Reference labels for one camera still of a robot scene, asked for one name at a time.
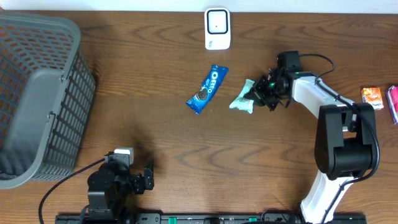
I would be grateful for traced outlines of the teal snack packet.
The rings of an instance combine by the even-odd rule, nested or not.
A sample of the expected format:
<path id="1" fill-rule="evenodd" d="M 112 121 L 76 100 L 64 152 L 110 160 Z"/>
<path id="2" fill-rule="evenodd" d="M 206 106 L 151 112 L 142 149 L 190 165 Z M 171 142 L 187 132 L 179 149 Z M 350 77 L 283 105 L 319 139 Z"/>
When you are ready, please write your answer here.
<path id="1" fill-rule="evenodd" d="M 229 105 L 229 109 L 238 109 L 241 111 L 246 111 L 249 114 L 252 114 L 254 108 L 254 100 L 249 100 L 245 98 L 245 94 L 250 91 L 254 84 L 253 80 L 246 79 L 245 84 L 239 93 L 239 95 L 233 100 L 233 102 Z"/>

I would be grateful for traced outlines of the blue Oreo cookie pack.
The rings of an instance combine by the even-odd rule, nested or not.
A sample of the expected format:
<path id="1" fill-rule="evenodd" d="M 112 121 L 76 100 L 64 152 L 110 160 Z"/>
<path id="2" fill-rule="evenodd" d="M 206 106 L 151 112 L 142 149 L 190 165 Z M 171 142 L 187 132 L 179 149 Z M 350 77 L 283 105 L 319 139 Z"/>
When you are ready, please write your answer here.
<path id="1" fill-rule="evenodd" d="M 212 65 L 208 75 L 201 84 L 200 90 L 186 102 L 187 106 L 196 114 L 200 114 L 214 97 L 228 72 L 229 68 L 227 67 Z"/>

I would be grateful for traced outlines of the small orange snack box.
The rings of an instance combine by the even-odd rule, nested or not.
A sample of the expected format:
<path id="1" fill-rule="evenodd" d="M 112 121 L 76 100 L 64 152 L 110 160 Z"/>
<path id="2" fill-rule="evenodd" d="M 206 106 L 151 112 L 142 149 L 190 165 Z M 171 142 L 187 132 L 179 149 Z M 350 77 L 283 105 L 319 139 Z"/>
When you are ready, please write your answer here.
<path id="1" fill-rule="evenodd" d="M 384 108 L 380 88 L 365 87 L 361 90 L 361 97 L 364 103 L 369 103 L 375 110 Z"/>

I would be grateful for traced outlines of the purple red snack bag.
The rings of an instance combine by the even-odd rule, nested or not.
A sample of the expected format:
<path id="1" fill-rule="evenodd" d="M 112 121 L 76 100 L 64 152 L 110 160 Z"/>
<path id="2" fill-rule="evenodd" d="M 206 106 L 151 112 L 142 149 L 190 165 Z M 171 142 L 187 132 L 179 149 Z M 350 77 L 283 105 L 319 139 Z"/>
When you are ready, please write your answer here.
<path id="1" fill-rule="evenodd" d="M 391 86 L 386 91 L 386 98 L 389 110 L 391 112 L 392 120 L 395 125 L 398 123 L 397 113 L 397 86 Z"/>

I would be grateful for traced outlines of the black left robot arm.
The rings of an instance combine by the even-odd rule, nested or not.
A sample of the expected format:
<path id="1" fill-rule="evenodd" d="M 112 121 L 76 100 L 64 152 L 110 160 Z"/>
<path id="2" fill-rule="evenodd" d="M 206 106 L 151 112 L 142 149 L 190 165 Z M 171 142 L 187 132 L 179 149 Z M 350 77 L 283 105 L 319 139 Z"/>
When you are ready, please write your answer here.
<path id="1" fill-rule="evenodd" d="M 132 174 L 133 152 L 119 150 L 104 156 L 104 163 L 88 178 L 89 204 L 82 209 L 80 223 L 135 223 L 126 201 L 154 188 L 154 161 L 151 159 L 143 173 Z"/>

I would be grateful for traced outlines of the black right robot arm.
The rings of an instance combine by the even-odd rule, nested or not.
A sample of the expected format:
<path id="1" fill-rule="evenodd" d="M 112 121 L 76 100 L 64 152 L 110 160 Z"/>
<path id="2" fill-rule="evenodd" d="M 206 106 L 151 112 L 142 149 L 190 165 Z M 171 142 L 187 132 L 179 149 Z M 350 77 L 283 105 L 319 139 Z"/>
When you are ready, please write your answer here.
<path id="1" fill-rule="evenodd" d="M 277 55 L 277 66 L 254 82 L 245 98 L 271 111 L 283 101 L 302 104 L 317 121 L 314 157 L 317 176 L 290 223 L 331 223 L 336 206 L 354 183 L 377 171 L 381 150 L 374 108 L 355 103 L 304 71 L 298 51 Z"/>

